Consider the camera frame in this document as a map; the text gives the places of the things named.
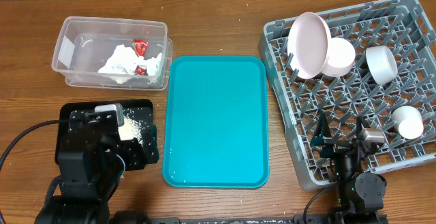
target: wooden table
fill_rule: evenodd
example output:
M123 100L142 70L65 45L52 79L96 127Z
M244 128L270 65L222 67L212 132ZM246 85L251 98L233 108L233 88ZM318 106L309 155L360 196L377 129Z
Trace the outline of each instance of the wooden table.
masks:
M80 89L65 84L51 67L59 30L68 16L157 20L168 25L173 58L184 54L259 56L265 23L374 0L47 0L0 2L0 151L21 131L56 119L67 102L150 99L155 106L158 145L164 143L167 91ZM436 0L420 0L436 26ZM256 190L177 189L162 177L162 159L127 172L109 201L111 213L145 211L150 217L181 219L292 217L314 195L298 184L272 89L268 89L270 178ZM12 150L0 173L0 209L8 223L32 223L48 184L59 174L54 163L57 126L38 129ZM434 223L435 164L384 174L385 208L391 223ZM311 207L323 213L337 204L327 193Z

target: red candy wrapper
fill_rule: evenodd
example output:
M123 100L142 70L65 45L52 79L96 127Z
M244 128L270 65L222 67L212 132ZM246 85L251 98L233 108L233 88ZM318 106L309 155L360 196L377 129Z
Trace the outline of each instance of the red candy wrapper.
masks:
M134 39L131 43L134 46L136 55L138 57L144 56L145 50L147 49L149 43L141 39Z
M141 76L147 75L147 70L141 68L140 66L136 66L136 73Z

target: blue tray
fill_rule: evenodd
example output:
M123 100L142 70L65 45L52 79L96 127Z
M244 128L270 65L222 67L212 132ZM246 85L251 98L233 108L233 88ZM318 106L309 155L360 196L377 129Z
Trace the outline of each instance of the blue tray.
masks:
M257 188L269 177L266 72L255 57L185 56L170 70L163 177Z

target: clear plastic bin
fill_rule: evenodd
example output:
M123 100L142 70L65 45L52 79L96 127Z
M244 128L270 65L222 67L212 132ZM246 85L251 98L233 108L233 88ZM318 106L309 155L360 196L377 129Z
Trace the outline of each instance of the clear plastic bin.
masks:
M172 42L163 22L117 18L77 17L65 19L54 49L52 68L62 73L70 86L139 89L166 89L172 62ZM162 53L156 76L98 73L118 45L132 46L133 39L147 41L144 59ZM130 78L119 84L112 78Z

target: dish rack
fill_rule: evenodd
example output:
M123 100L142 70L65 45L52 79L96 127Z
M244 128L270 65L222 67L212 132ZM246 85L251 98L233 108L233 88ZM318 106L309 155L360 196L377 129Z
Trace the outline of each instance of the dish rack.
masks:
M379 0L317 13L330 28L332 37L353 44L356 60L345 76L319 75L310 80L292 71L292 53L287 55L287 36L296 17L264 26L259 52L269 84L279 102L285 138L298 182L307 191L329 185L328 159L310 141L320 111L328 117L334 138L350 139L356 134L361 114L384 133L385 143L375 155L366 157L362 168L376 174L436 160L436 34L418 0ZM398 76L379 86L368 70L365 50L387 46L395 56ZM400 106L417 108L424 133L414 140L395 130L392 111Z

